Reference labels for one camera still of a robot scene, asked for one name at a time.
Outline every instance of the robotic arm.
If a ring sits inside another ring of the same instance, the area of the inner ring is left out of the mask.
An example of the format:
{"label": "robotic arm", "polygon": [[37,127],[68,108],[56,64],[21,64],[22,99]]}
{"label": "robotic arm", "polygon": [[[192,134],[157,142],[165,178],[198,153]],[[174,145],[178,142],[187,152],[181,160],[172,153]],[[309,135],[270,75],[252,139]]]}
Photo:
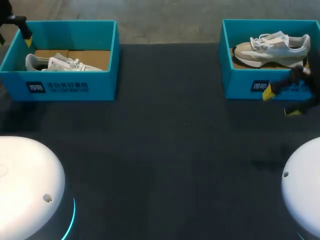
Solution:
{"label": "robotic arm", "polygon": [[[28,28],[26,21],[27,18],[25,16],[13,15],[9,0],[0,0],[0,27],[2,24],[14,24],[18,26],[25,43],[30,47],[32,43],[32,32]],[[3,45],[4,43],[5,39],[0,33],[0,44]]]}
{"label": "robotic arm", "polygon": [[308,109],[320,104],[320,82],[317,79],[318,77],[309,69],[298,65],[290,71],[290,75],[285,79],[271,82],[263,92],[262,99],[264,101],[269,100],[280,94],[283,88],[292,84],[299,85],[301,80],[309,88],[312,97],[298,104],[285,107],[284,113],[287,116],[304,114]]}

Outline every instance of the beige sneaker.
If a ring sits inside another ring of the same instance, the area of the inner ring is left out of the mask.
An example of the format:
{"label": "beige sneaker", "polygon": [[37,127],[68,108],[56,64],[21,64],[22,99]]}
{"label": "beige sneaker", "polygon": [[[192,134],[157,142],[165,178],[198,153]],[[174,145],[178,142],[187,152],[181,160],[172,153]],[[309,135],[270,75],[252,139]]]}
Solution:
{"label": "beige sneaker", "polygon": [[25,68],[27,71],[73,71],[73,72],[93,72],[102,71],[100,68],[85,65],[79,59],[72,60],[57,53],[50,58],[37,57],[28,54],[25,58]]}
{"label": "beige sneaker", "polygon": [[262,34],[259,38],[250,38],[235,47],[234,56],[245,65],[260,68],[270,62],[294,68],[303,66],[310,50],[310,37],[289,37],[281,31],[274,34]]}

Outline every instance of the shoe box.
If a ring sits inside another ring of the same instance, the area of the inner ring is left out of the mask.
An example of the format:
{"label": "shoe box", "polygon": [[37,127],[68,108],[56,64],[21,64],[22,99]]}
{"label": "shoe box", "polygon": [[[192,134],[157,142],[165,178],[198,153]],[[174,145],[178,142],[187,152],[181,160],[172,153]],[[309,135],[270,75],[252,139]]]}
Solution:
{"label": "shoe box", "polygon": [[[113,101],[120,44],[112,20],[28,21],[32,44],[16,33],[0,66],[0,79],[14,101]],[[56,53],[103,71],[26,71],[26,56]]]}
{"label": "shoe box", "polygon": [[[282,31],[290,37],[308,34],[311,39],[310,56],[305,67],[320,64],[320,26],[316,20],[260,20],[224,19],[219,41],[219,63],[222,85],[227,99],[262,99],[262,93],[272,81],[279,81],[290,73],[290,68],[276,63],[267,63],[261,68],[250,68],[237,62],[233,48],[249,42],[250,37]],[[299,86],[287,87],[276,100],[306,100],[311,97],[309,89],[300,82]]]}

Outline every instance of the small hole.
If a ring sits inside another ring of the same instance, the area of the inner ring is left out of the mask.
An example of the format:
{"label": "small hole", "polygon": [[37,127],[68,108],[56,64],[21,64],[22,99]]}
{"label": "small hole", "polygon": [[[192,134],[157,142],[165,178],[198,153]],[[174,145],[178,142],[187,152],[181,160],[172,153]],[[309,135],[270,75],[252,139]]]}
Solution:
{"label": "small hole", "polygon": [[49,194],[43,195],[43,200],[45,200],[47,203],[52,202],[52,197]]}

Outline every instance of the shoe sole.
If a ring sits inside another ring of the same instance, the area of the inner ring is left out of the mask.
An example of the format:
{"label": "shoe sole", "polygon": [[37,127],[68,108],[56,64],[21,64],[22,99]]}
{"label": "shoe sole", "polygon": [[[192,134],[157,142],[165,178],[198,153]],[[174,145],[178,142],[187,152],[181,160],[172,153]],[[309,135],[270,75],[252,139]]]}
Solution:
{"label": "shoe sole", "polygon": [[301,59],[299,61],[297,61],[296,59],[277,59],[277,60],[272,60],[272,61],[250,61],[250,60],[246,60],[246,59],[242,59],[240,57],[237,57],[236,55],[234,55],[236,57],[236,59],[238,59],[239,61],[241,61],[242,63],[244,63],[245,65],[248,65],[250,67],[254,67],[254,68],[261,68],[263,65],[267,64],[267,63],[277,63],[280,64],[282,66],[285,66],[287,68],[294,68],[295,66],[301,65],[304,66],[304,59]]}

